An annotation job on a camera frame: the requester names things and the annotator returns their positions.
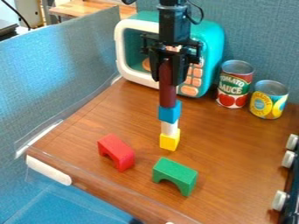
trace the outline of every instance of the can lid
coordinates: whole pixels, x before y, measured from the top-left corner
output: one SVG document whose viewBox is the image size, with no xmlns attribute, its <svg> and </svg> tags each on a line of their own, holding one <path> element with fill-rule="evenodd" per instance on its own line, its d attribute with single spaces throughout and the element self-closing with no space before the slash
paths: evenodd
<svg viewBox="0 0 299 224">
<path fill-rule="evenodd" d="M 275 80 L 260 80 L 255 84 L 255 91 L 260 91 L 270 96 L 283 96 L 289 94 L 289 89 Z"/>
<path fill-rule="evenodd" d="M 249 75 L 254 68 L 246 61 L 231 59 L 222 64 L 223 72 L 227 74 Z"/>
</svg>

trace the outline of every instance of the wooden surface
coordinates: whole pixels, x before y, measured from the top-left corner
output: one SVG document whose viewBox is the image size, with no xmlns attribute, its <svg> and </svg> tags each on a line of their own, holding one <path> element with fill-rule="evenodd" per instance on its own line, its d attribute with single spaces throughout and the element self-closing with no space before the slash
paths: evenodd
<svg viewBox="0 0 299 224">
<path fill-rule="evenodd" d="M 75 186 L 148 223 L 193 223 L 180 213 L 206 224 L 276 223 L 279 214 L 270 206 L 285 186 L 288 172 L 280 164 L 289 134 L 299 130 L 299 107 L 289 104 L 280 119 L 269 121 L 247 108 L 222 108 L 211 94 L 178 98 L 182 134 L 175 152 L 158 147 L 158 92 L 119 80 L 34 145 L 47 154 L 28 153 L 72 176 Z M 119 173 L 110 159 L 99 156 L 96 141 L 108 133 L 136 151 L 133 169 Z M 191 197 L 169 182 L 151 181 L 160 157 L 198 171 Z"/>
<path fill-rule="evenodd" d="M 101 2 L 82 2 L 72 1 L 63 3 L 57 7 L 53 7 L 49 12 L 53 15 L 58 15 L 67 18 L 79 18 L 96 11 L 103 11 L 111 7 L 115 7 L 116 3 L 101 3 Z M 121 19 L 129 18 L 136 14 L 136 8 L 132 6 L 120 5 Z"/>
</svg>

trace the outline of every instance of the blue partition wall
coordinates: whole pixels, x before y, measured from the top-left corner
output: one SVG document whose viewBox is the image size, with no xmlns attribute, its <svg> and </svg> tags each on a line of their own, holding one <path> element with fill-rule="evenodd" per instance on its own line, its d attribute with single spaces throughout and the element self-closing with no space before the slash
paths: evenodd
<svg viewBox="0 0 299 224">
<path fill-rule="evenodd" d="M 43 187 L 34 184 L 39 178 L 26 182 L 24 158 L 15 159 L 16 141 L 118 74 L 113 36 L 119 20 L 113 8 L 0 42 L 0 223 L 130 221 L 74 187 L 62 193 L 51 180 Z"/>
<path fill-rule="evenodd" d="M 254 82 L 275 80 L 299 102 L 299 2 L 297 0 L 191 0 L 205 18 L 226 30 L 224 60 L 245 60 L 256 68 Z M 155 11 L 158 0 L 138 0 L 139 11 Z"/>
</svg>

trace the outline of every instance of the teal toy microwave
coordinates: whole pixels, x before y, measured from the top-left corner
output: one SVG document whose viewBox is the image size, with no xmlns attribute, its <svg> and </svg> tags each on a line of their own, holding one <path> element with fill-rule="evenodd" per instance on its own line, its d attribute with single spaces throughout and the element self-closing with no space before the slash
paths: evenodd
<svg viewBox="0 0 299 224">
<path fill-rule="evenodd" d="M 159 33 L 158 13 L 141 11 L 115 27 L 116 65 L 125 79 L 141 85 L 159 88 L 150 75 L 149 59 L 141 53 L 143 33 Z M 177 87 L 179 95 L 199 98 L 204 95 L 219 65 L 225 44 L 225 33 L 219 24 L 203 20 L 192 25 L 191 37 L 201 42 L 202 52 L 199 65 L 191 65 L 184 83 Z"/>
</svg>

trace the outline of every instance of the dark red block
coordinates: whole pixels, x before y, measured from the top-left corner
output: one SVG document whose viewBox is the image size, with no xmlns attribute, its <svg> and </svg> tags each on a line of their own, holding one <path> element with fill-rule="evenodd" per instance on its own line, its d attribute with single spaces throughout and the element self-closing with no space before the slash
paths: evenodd
<svg viewBox="0 0 299 224">
<path fill-rule="evenodd" d="M 167 60 L 159 68 L 160 106 L 174 108 L 177 101 L 177 88 L 172 85 L 171 63 Z"/>
<path fill-rule="evenodd" d="M 135 153 L 118 136 L 109 134 L 98 141 L 101 156 L 109 155 L 119 172 L 127 170 L 135 163 Z"/>
</svg>

